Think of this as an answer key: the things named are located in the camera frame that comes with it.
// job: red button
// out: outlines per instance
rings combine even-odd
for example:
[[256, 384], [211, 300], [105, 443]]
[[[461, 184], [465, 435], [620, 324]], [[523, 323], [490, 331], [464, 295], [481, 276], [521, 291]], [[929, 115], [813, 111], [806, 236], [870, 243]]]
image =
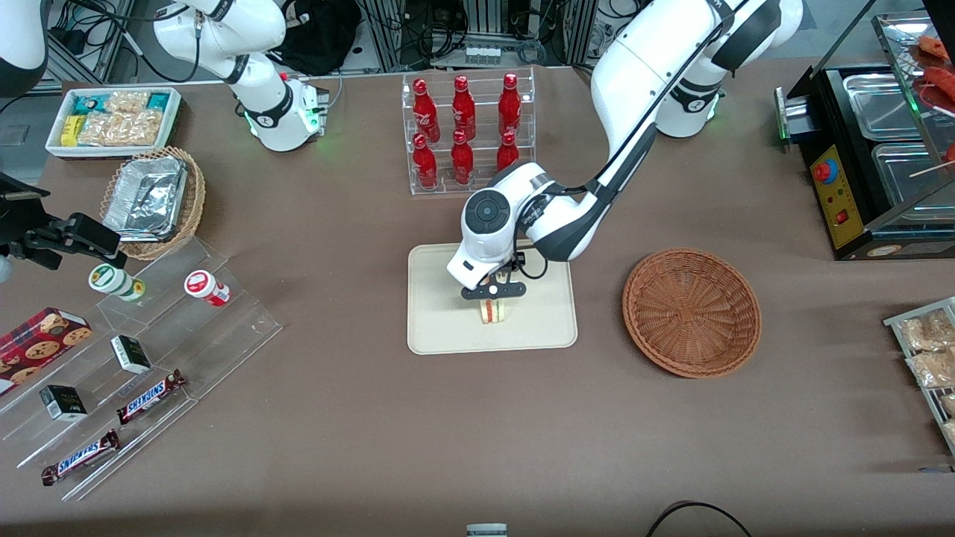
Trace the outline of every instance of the red button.
[[813, 168], [813, 179], [822, 183], [823, 181], [829, 179], [829, 176], [832, 174], [832, 168], [829, 167], [829, 164], [823, 162], [822, 164], [817, 164]]

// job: wicker basket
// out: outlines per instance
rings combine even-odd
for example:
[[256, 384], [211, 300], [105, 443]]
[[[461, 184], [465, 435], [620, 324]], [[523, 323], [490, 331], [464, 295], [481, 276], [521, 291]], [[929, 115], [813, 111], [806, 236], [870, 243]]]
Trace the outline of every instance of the wicker basket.
[[[199, 220], [202, 217], [202, 204], [205, 202], [205, 179], [202, 177], [202, 170], [199, 169], [196, 165], [196, 161], [194, 161], [188, 153], [176, 147], [163, 147], [162, 149], [136, 155], [132, 157], [131, 160], [148, 161], [162, 157], [176, 157], [189, 166], [189, 175], [186, 178], [186, 190], [185, 194], [182, 195], [178, 230], [172, 239], [164, 243], [120, 244], [120, 251], [141, 261], [152, 261], [167, 251], [185, 245], [196, 233], [196, 228], [199, 227]], [[113, 180], [110, 181], [109, 186], [106, 187], [106, 195], [103, 196], [103, 202], [99, 205], [100, 219], [106, 217], [106, 209], [109, 208], [110, 201], [113, 199], [113, 189], [116, 188], [118, 177], [119, 170], [113, 174]]]
[[735, 371], [762, 331], [759, 304], [742, 274], [689, 248], [659, 251], [637, 265], [624, 286], [624, 320], [649, 359], [691, 378]]

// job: black bag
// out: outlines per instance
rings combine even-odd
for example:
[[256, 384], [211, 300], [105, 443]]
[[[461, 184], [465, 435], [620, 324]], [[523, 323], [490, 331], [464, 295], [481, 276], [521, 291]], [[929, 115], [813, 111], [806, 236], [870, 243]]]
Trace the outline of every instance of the black bag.
[[286, 0], [286, 39], [268, 57], [302, 73], [327, 75], [342, 66], [361, 10], [355, 0]]

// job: coca-cola bottle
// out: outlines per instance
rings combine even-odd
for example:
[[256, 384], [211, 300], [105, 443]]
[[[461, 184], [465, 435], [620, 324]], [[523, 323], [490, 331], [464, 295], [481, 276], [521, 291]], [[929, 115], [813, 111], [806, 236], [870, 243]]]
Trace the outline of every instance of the coca-cola bottle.
[[455, 112], [455, 128], [464, 131], [468, 140], [473, 140], [478, 133], [478, 117], [475, 98], [471, 97], [465, 75], [455, 76], [455, 100], [451, 102], [451, 109]]
[[437, 161], [435, 153], [428, 147], [428, 141], [421, 133], [414, 133], [412, 137], [414, 152], [412, 160], [414, 161], [414, 171], [417, 172], [418, 181], [421, 188], [425, 190], [434, 190], [437, 188]]
[[451, 148], [451, 161], [455, 164], [455, 181], [464, 186], [471, 184], [471, 172], [475, 169], [475, 154], [468, 145], [467, 135], [461, 129], [455, 130], [455, 146]]
[[500, 137], [498, 148], [498, 172], [518, 161], [520, 153], [514, 145], [514, 131], [507, 131]]
[[498, 101], [498, 132], [503, 136], [507, 131], [520, 129], [520, 94], [518, 94], [518, 76], [513, 73], [504, 75], [504, 91]]
[[437, 126], [437, 107], [428, 95], [428, 83], [418, 78], [412, 83], [414, 88], [414, 122], [418, 131], [428, 137], [431, 143], [441, 140], [441, 129]]

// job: cookie box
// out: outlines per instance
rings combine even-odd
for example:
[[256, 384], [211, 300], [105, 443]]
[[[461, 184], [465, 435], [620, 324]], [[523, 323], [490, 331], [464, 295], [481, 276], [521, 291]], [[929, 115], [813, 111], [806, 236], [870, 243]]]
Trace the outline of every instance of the cookie box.
[[92, 333], [82, 317], [45, 308], [12, 332], [0, 336], [0, 396]]

